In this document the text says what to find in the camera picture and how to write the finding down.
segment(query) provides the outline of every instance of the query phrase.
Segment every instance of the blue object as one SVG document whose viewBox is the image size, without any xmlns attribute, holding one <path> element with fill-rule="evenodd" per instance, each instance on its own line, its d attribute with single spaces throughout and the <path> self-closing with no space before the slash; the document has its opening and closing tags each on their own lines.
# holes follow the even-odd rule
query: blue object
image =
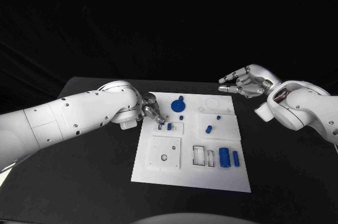
<svg viewBox="0 0 338 224">
<path fill-rule="evenodd" d="M 232 151 L 232 156 L 234 156 L 234 166 L 239 167 L 239 161 L 238 161 L 238 154 L 236 151 Z"/>
<path fill-rule="evenodd" d="M 179 96 L 177 100 L 170 103 L 170 108 L 173 112 L 179 113 L 184 110 L 183 97 Z"/>
<path fill-rule="evenodd" d="M 205 130 L 206 134 L 209 134 L 210 130 L 212 130 L 212 126 L 208 126 L 208 128 Z"/>
<path fill-rule="evenodd" d="M 231 167 L 228 148 L 225 147 L 219 148 L 219 164 L 222 168 Z"/>
</svg>

